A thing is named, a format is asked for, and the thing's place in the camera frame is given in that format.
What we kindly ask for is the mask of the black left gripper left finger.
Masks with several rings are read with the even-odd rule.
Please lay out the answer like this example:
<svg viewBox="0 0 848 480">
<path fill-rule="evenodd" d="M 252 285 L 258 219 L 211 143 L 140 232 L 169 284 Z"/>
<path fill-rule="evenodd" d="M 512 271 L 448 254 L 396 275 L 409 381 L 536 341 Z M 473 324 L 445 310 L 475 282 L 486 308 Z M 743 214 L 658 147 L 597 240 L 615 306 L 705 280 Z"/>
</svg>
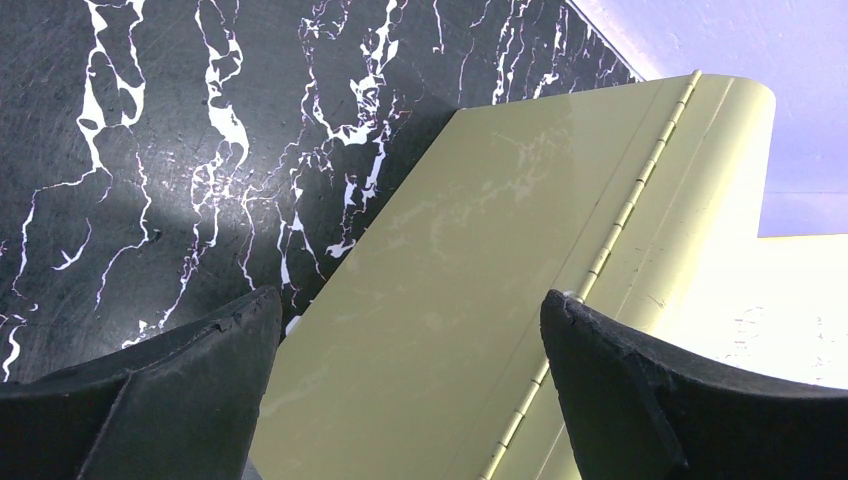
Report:
<svg viewBox="0 0 848 480">
<path fill-rule="evenodd" d="M 5 479 L 239 479 L 282 335 L 262 287 L 202 319 L 1 388 Z"/>
</svg>

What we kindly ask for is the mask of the olive green drawer box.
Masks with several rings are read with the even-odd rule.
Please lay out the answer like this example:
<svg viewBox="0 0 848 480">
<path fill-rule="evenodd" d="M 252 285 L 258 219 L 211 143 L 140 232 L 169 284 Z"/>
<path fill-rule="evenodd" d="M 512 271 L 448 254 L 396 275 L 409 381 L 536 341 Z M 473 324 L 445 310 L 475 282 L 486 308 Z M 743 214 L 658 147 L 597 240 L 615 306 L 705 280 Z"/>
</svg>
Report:
<svg viewBox="0 0 848 480">
<path fill-rule="evenodd" d="M 775 110 L 693 72 L 457 112 L 282 343 L 260 475 L 585 479 L 546 295 L 728 365 Z"/>
</svg>

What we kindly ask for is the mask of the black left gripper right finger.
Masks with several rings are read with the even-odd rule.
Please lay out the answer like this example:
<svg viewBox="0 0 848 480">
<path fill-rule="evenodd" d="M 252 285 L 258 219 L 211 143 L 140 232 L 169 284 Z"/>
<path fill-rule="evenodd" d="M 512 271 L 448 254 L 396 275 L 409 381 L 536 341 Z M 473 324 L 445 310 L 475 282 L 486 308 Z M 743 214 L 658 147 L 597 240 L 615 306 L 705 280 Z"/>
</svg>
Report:
<svg viewBox="0 0 848 480">
<path fill-rule="evenodd" d="M 843 479 L 845 391 L 732 367 L 552 290 L 540 330 L 585 479 Z"/>
</svg>

